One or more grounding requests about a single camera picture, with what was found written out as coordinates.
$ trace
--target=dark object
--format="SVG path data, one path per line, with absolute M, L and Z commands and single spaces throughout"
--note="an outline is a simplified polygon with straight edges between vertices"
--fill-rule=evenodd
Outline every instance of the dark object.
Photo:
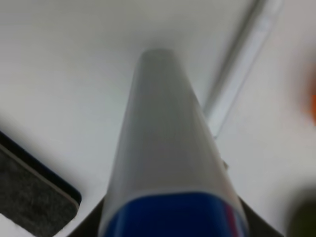
M 0 213 L 37 237 L 52 237 L 77 214 L 80 193 L 0 133 Z
M 250 237 L 284 237 L 262 220 L 243 200 L 240 201 L 247 217 Z
M 316 236 L 316 201 L 307 200 L 295 211 L 287 231 L 289 237 Z
M 68 237 L 97 237 L 104 198 Z

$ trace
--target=white surface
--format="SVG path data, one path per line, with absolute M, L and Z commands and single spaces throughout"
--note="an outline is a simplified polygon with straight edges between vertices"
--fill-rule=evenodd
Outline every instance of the white surface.
M 0 223 L 1 223 L 1 234 L 10 234 L 10 237 L 29 237 L 28 233 L 22 227 L 17 226 L 11 220 L 5 218 L 0 214 Z
M 304 105 L 315 9 L 315 0 L 285 1 L 217 140 L 238 194 L 282 233 L 295 196 L 316 184 L 316 131 Z
M 204 108 L 208 126 L 217 137 L 246 76 L 275 23 L 282 0 L 260 0 L 250 13 L 233 53 Z
M 0 129 L 82 194 L 58 237 L 106 193 L 141 49 L 175 47 L 203 105 L 251 2 L 0 3 Z M 6 230 L 4 237 L 16 234 Z

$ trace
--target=gray cylindrical object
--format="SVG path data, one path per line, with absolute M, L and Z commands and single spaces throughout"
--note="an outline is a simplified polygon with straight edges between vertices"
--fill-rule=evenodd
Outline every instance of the gray cylindrical object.
M 126 203 L 140 197 L 203 192 L 244 218 L 191 85 L 171 50 L 142 54 L 105 198 L 100 236 Z

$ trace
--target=white table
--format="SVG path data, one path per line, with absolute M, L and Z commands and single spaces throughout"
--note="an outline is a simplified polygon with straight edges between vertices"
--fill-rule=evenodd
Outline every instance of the white table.
M 57 237 L 106 194 L 142 49 L 175 48 L 203 105 L 251 2 L 0 3 L 0 129 L 82 195 Z M 3 237 L 30 236 L 3 217 L 0 229 Z
M 285 1 L 217 139 L 238 194 L 282 233 L 292 202 L 316 187 L 316 130 L 307 113 L 315 8 L 314 0 Z

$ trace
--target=blue label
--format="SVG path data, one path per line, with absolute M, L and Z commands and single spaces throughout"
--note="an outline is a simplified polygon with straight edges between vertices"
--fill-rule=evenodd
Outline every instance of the blue label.
M 142 197 L 126 204 L 103 237 L 247 237 L 240 215 L 205 193 Z

